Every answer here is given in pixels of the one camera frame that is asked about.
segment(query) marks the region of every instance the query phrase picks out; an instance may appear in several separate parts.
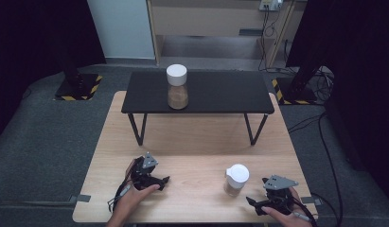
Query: wooden table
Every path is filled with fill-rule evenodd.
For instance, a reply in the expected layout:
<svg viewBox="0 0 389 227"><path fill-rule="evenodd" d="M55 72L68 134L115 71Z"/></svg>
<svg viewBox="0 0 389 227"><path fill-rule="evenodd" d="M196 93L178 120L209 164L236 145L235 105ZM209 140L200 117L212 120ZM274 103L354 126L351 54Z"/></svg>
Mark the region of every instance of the wooden table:
<svg viewBox="0 0 389 227"><path fill-rule="evenodd" d="M266 200L261 179L272 174L298 181L295 189L300 197L310 196L274 95L270 94L275 112L254 146L239 113L150 114L146 143L138 146L129 118L120 111L125 95L115 94L81 189L81 195L91 199L77 202L74 221L106 222L111 216L107 201L123 181L126 167L147 151L159 162L152 176L170 176L170 181L139 205L131 223L274 222L269 216L258 216L245 199ZM262 119L260 114L248 116L254 125ZM250 171L237 197L223 190L225 169L233 164L243 164ZM307 206L317 214L314 204Z"/></svg>

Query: hand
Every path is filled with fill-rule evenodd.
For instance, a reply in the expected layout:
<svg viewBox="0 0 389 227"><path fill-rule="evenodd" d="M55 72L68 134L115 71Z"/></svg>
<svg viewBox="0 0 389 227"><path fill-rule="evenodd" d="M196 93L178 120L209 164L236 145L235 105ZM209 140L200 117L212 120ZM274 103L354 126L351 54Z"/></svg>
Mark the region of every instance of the hand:
<svg viewBox="0 0 389 227"><path fill-rule="evenodd" d="M292 195L298 201L300 201L297 192L292 187L290 187L289 189L291 190ZM279 221L285 227L311 227L312 226L310 222L296 217L293 213L286 216L271 207L263 206L261 209L265 213L270 215L272 218ZM293 212L297 212L299 214L305 215L304 211L300 208L300 206L296 204L293 206L292 210Z"/></svg>
<svg viewBox="0 0 389 227"><path fill-rule="evenodd" d="M126 174L130 172L130 169L133 167L133 164L134 160L127 168ZM117 202L117 207L114 210L106 226L123 226L129 216L137 208L138 204L152 192L158 190L159 187L160 185L154 184L139 191L133 185L131 185L129 191Z"/></svg>

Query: black table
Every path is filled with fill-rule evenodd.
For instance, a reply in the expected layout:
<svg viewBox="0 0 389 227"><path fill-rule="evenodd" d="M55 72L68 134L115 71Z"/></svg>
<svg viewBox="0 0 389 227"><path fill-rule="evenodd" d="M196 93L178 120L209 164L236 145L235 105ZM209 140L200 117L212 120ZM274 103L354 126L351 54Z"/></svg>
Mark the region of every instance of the black table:
<svg viewBox="0 0 389 227"><path fill-rule="evenodd" d="M128 114L138 145L144 141L147 114L244 114L250 143L256 143L274 106L258 72L187 72L188 105L168 105L167 72L133 72L121 112ZM133 114L144 114L138 133ZM253 137L247 114L264 114Z"/></svg>

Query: power strip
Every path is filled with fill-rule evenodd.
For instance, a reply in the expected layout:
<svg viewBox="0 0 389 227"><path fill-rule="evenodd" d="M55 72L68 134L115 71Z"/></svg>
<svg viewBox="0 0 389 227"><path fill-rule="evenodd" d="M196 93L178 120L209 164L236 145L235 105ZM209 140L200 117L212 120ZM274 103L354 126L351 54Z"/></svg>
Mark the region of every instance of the power strip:
<svg viewBox="0 0 389 227"><path fill-rule="evenodd" d="M283 0L261 0L260 11L278 11L282 7Z"/></svg>

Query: glass jar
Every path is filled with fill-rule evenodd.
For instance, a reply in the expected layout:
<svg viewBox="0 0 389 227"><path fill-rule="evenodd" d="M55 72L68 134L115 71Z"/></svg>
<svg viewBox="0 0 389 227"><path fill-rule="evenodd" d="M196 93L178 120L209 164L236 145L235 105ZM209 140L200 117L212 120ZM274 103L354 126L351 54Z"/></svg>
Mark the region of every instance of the glass jar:
<svg viewBox="0 0 389 227"><path fill-rule="evenodd" d="M187 69L181 64L172 64L168 67L167 74L168 105L172 109L181 110L188 104Z"/></svg>

